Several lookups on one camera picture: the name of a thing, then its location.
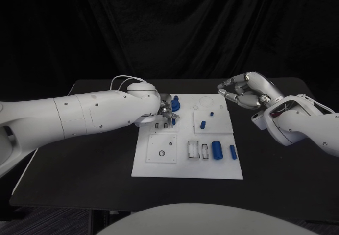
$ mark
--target rectangular slot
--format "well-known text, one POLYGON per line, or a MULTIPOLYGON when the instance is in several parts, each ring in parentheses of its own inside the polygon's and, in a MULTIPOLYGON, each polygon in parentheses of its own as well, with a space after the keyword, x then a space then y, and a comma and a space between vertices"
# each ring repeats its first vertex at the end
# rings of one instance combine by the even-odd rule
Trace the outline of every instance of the rectangular slot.
POLYGON ((189 141, 189 158, 199 159, 199 141, 189 141))
POLYGON ((202 154, 203 154, 203 159, 208 159, 208 146, 206 144, 202 145, 202 154))

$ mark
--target blue object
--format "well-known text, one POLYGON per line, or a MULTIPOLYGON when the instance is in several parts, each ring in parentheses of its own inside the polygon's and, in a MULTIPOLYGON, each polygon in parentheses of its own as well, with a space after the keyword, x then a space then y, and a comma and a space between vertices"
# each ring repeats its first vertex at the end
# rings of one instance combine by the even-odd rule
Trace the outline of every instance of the blue object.
POLYGON ((216 160, 223 159, 222 149, 221 149, 221 141, 212 142, 212 150, 213 150, 213 158, 216 160))
POLYGON ((235 160, 238 157, 236 157, 236 152, 235 152, 235 146, 231 145, 229 146, 229 149, 231 149, 231 155, 232 155, 232 159, 235 160))
POLYGON ((177 96, 174 96, 174 99, 170 102, 172 102, 172 111, 174 112, 180 109, 180 102, 177 96))
POLYGON ((206 122, 202 121, 200 128, 205 129, 206 122))

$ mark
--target white board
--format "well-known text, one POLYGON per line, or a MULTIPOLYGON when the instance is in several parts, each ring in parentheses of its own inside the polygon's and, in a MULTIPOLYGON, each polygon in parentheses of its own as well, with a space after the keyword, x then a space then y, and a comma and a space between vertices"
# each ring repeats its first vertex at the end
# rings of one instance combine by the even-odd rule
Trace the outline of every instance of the white board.
POLYGON ((239 160, 232 159, 229 151, 229 145, 234 145, 235 149, 236 145, 223 97, 219 94, 172 94, 172 97, 174 97, 174 95, 179 97, 180 102, 180 109, 174 112, 179 114, 180 120, 176 122, 174 128, 160 128, 166 119, 157 116, 157 120, 153 123, 140 127, 133 176, 241 180, 242 172, 239 160), (206 121, 206 127, 208 125, 209 127, 226 127, 222 131, 216 131, 218 134, 208 131, 196 133, 195 117, 196 120, 200 118, 200 115, 205 117, 203 113, 198 114, 199 111, 205 111, 206 114, 210 112, 215 113, 212 117, 209 116, 210 120, 206 121), (169 138, 173 136, 176 136, 176 157, 173 156, 173 148, 169 148, 169 138), (200 158, 198 159, 189 158, 187 141, 199 141, 200 158), (213 141, 221 141, 223 154, 223 159, 221 160, 213 159, 213 141), (150 143, 156 143, 157 147, 150 147, 150 143), (208 146, 208 159, 202 158, 203 144, 208 146), (159 155, 161 150, 164 151, 164 161, 159 155))

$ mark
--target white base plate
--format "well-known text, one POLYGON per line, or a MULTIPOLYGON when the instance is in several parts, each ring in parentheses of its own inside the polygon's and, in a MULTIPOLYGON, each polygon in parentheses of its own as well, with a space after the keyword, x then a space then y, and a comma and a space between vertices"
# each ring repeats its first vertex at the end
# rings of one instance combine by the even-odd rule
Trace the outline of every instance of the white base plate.
POLYGON ((170 178, 206 178, 206 179, 238 179, 242 180, 242 172, 238 159, 234 160, 229 151, 229 145, 235 146, 235 139, 229 119, 229 113, 226 108, 226 102, 219 94, 172 94, 179 97, 180 109, 174 112, 180 116, 180 120, 176 122, 179 128, 174 126, 174 131, 169 129, 156 130, 153 125, 161 123, 166 119, 157 115, 157 120, 138 129, 137 145, 135 145, 135 157, 133 165, 134 177, 170 177, 170 178), (205 134, 195 133, 195 111, 213 112, 216 122, 206 122, 208 125, 222 126, 226 123, 226 133, 222 134, 205 134), (150 136, 157 136, 163 140, 169 138, 169 135, 176 136, 176 163, 160 162, 159 156, 154 155, 159 149, 169 149, 169 141, 159 141, 156 149, 148 151, 150 136), (199 159, 189 159, 187 141, 199 141, 199 159), (221 141, 223 159, 215 160, 212 154, 212 142, 221 141), (208 156, 202 158, 202 144, 208 145, 208 156))

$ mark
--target black backdrop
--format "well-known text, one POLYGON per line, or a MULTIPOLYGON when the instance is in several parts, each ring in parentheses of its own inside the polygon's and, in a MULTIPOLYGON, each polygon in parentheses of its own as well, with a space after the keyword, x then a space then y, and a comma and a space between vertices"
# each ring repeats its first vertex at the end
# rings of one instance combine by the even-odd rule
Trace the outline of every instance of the black backdrop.
POLYGON ((63 96, 78 79, 298 77, 339 111, 337 0, 9 0, 0 100, 63 96))

